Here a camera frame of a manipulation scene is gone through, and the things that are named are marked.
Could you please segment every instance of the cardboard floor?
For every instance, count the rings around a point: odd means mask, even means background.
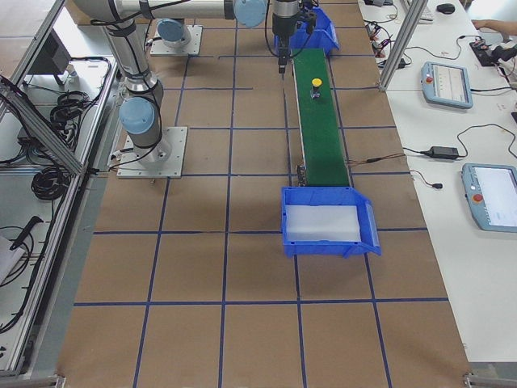
[[[401,152],[357,3],[327,3],[348,158]],[[351,168],[376,255],[283,253],[297,185],[291,70],[263,29],[196,20],[199,57],[153,58],[165,125],[189,127],[181,180],[108,178],[58,372],[71,388],[460,388],[469,371],[404,158]]]

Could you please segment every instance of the computer mouse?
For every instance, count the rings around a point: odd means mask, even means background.
[[[450,2],[446,2],[444,4],[439,4],[436,7],[436,10],[438,12],[441,12],[442,14],[450,15],[452,12],[456,10],[454,7],[454,4],[451,4]]]

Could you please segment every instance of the white table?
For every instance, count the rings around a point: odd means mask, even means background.
[[[434,11],[443,1],[429,0]],[[452,15],[436,11],[433,24],[419,24],[410,46],[422,46],[433,53],[455,57],[458,53],[456,38],[477,35],[458,0]],[[365,6],[359,0],[365,19],[386,20],[393,14],[392,6]],[[398,0],[399,19],[406,15]],[[394,38],[400,21],[381,24]],[[517,133],[517,124],[511,118],[517,94],[509,91],[502,95],[474,95],[474,106],[468,111],[439,108],[428,104],[422,95],[420,69],[425,61],[461,65],[469,72],[472,88],[489,89],[507,86],[495,68],[482,68],[468,42],[460,40],[463,48],[455,61],[432,57],[419,49],[408,50],[413,64],[398,70],[388,88],[389,102],[402,144],[414,150],[428,150],[431,146],[455,146],[463,149],[456,135],[470,125],[496,123]],[[511,135],[496,127],[471,129],[462,136],[469,156],[461,161],[437,161],[409,156],[411,169],[421,171],[429,182],[443,184],[442,190],[428,188],[416,175],[414,185],[426,218],[433,247],[439,261],[467,357],[471,362],[517,361],[517,234],[480,230],[464,198],[460,171],[466,162],[509,164],[517,166],[506,148]]]

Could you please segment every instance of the green conveyor belt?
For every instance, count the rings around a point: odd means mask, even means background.
[[[349,186],[343,143],[334,100],[319,48],[306,48],[294,58],[294,73],[307,186]],[[313,78],[320,78],[320,97],[311,98]]]

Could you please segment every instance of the tablet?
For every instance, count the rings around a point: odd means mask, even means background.
[[[515,167],[467,163],[461,177],[470,211],[481,229],[517,232]]]
[[[426,62],[422,67],[421,83],[428,103],[460,109],[473,106],[469,76],[464,67]]]

